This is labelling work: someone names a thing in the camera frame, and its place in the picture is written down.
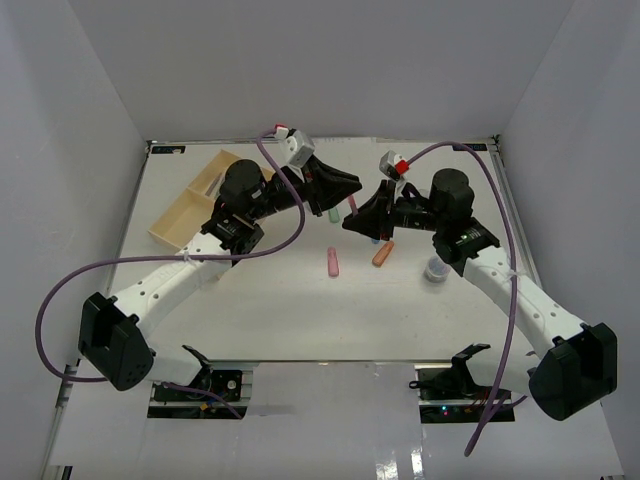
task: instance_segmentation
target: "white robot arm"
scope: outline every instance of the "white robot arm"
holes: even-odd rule
[[[455,169],[438,171],[426,198],[406,182],[407,169],[407,162],[393,152],[385,155],[380,170],[388,180],[381,182],[357,214],[344,219],[343,228],[378,240],[389,240],[395,227],[435,232],[433,244],[440,258],[508,315],[514,273],[498,239],[472,216],[474,193],[467,176]],[[613,331],[604,323],[587,325],[526,275],[519,275],[517,283],[516,326],[535,355],[510,355],[501,388],[533,397],[558,420],[613,392],[617,384]],[[501,352],[489,345],[471,345],[455,355],[451,369],[429,385],[418,380],[410,386],[471,393],[493,384],[500,357]]]
[[[290,166],[282,169],[300,198],[321,215],[362,188],[358,177],[336,170],[314,156],[313,142],[302,132],[277,126]],[[225,173],[211,219],[177,255],[147,277],[107,299],[100,293],[83,306],[78,348],[116,387],[128,390],[144,380],[197,385],[210,362],[189,346],[150,341],[160,322],[200,286],[220,277],[232,260],[203,260],[202,255],[243,255],[264,233],[261,218],[295,205],[278,176],[267,181],[251,160],[238,160]]]

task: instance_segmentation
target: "purple cable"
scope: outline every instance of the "purple cable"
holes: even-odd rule
[[[298,228],[296,229],[296,231],[293,232],[293,235],[291,235],[287,240],[282,242],[280,245],[276,245],[275,247],[269,248],[267,250],[263,250],[261,252],[247,253],[244,255],[190,255],[189,259],[214,260],[214,261],[215,260],[237,261],[237,260],[247,260],[249,258],[264,257],[266,255],[271,255],[272,253],[279,252],[280,250],[288,247],[295,241],[296,238],[300,236],[300,233],[302,232],[302,229],[304,228],[304,223],[305,223],[305,212],[304,212],[304,205],[302,203],[302,199],[300,198],[300,195],[298,195],[298,192],[296,192],[296,189],[291,184],[287,176],[282,172],[282,170],[280,169],[276,161],[273,159],[273,157],[271,157],[271,155],[269,155],[269,152],[267,152],[267,150],[264,148],[264,145],[262,144],[262,140],[264,138],[270,135],[273,135],[274,133],[275,133],[275,129],[271,129],[271,130],[267,130],[266,132],[263,132],[257,138],[256,144],[258,146],[258,150],[260,150],[264,158],[267,160],[267,162],[269,162],[269,165],[271,165],[271,167],[275,170],[276,174],[280,177],[282,182],[285,184],[285,186],[287,187],[287,190],[289,190],[289,192],[293,196],[293,199],[296,202],[296,205],[298,206],[298,210],[300,211],[300,222],[298,223]],[[51,372],[53,375],[55,375],[56,377],[66,382],[98,383],[98,382],[107,381],[107,379],[104,377],[87,378],[87,377],[76,377],[74,375],[67,375],[61,372],[60,370],[58,370],[51,363],[51,361],[47,357],[47,354],[44,351],[44,346],[42,344],[42,320],[44,318],[45,311],[47,310],[47,307],[49,306],[49,303],[51,303],[51,300],[53,299],[55,294],[58,293],[58,291],[63,286],[65,286],[70,280],[74,279],[78,275],[88,272],[89,270],[94,270],[96,268],[105,267],[108,265],[118,265],[121,263],[158,262],[158,261],[175,262],[175,261],[179,261],[181,258],[182,257],[175,256],[175,255],[151,255],[146,257],[145,256],[124,257],[124,258],[115,258],[111,260],[101,260],[99,262],[91,263],[89,265],[85,265],[84,267],[80,267],[77,270],[74,270],[69,275],[67,275],[62,280],[60,280],[58,283],[56,283],[54,287],[51,289],[51,291],[47,294],[47,296],[42,301],[42,304],[40,305],[40,309],[38,310],[38,314],[36,315],[36,325],[35,325],[36,350],[38,351],[38,356],[40,357],[40,360],[42,361],[42,364],[45,366],[45,368],[49,370],[49,372]],[[200,393],[202,395],[209,395],[209,392],[205,392],[204,390],[202,391],[198,390],[195,393]]]
[[[231,413],[233,413],[233,415],[242,420],[242,416],[238,413],[238,411],[233,408],[229,402],[227,402],[224,398],[222,398],[220,395],[216,395],[213,392],[208,392],[207,390],[200,390],[198,388],[191,388],[191,387],[183,387],[182,385],[176,385],[175,383],[171,383],[171,382],[162,382],[161,384],[163,387],[165,388],[170,388],[172,390],[178,390],[179,392],[187,392],[187,393],[198,393],[200,395],[206,395],[207,397],[211,397],[213,398],[216,402],[220,402],[222,403],[225,407],[227,407],[227,410],[229,410]]]
[[[509,255],[511,257],[509,260],[509,267],[511,268],[511,271],[515,272],[516,271],[516,248],[515,248],[515,242],[513,240],[513,234],[511,232],[511,226],[509,225],[509,217],[507,216],[507,211],[504,208],[504,205],[502,204],[502,200],[500,199],[500,192],[498,191],[498,187],[496,186],[496,183],[493,181],[493,178],[491,177],[491,172],[489,172],[489,169],[484,164],[480,156],[474,150],[472,150],[471,148],[467,147],[462,143],[439,142],[439,143],[434,143],[433,145],[425,148],[424,150],[419,151],[413,157],[407,160],[407,163],[411,165],[413,162],[415,162],[417,159],[419,159],[423,155],[426,155],[427,153],[432,152],[435,149],[440,147],[456,147],[461,150],[464,150],[465,152],[470,153],[480,165],[482,172],[487,177],[487,181],[489,182],[491,191],[493,192],[493,195],[496,198],[496,202],[498,203],[498,209],[500,210],[500,216],[502,217],[502,223],[504,223],[504,229],[507,235],[507,243],[509,244]],[[513,275],[511,277],[511,302],[509,303],[509,322],[507,325],[507,337],[504,341],[504,348],[502,349],[502,356],[500,357],[500,363],[498,364],[498,371],[496,372],[496,378],[493,381],[493,385],[491,386],[491,392],[489,393],[489,398],[487,399],[487,403],[489,405],[493,405],[493,402],[495,402],[496,400],[496,397],[498,395],[498,389],[500,388],[500,382],[502,381],[502,376],[504,375],[505,368],[507,367],[509,351],[511,350],[511,341],[513,340],[513,332],[516,326],[517,300],[518,300],[518,277],[517,275]],[[496,405],[496,407],[494,408],[484,409],[484,411],[482,412],[482,416],[480,417],[480,421],[478,422],[478,426],[473,432],[473,435],[469,439],[469,443],[467,444],[467,447],[464,450],[465,457],[468,457],[469,455],[471,455],[471,452],[473,452],[473,449],[475,448],[476,443],[478,443],[478,439],[482,434],[482,430],[487,425],[487,423],[489,423],[489,421],[491,420],[491,417],[495,415],[495,413],[497,412],[497,409],[500,408],[500,406],[502,406],[502,403],[498,403],[498,405]]]

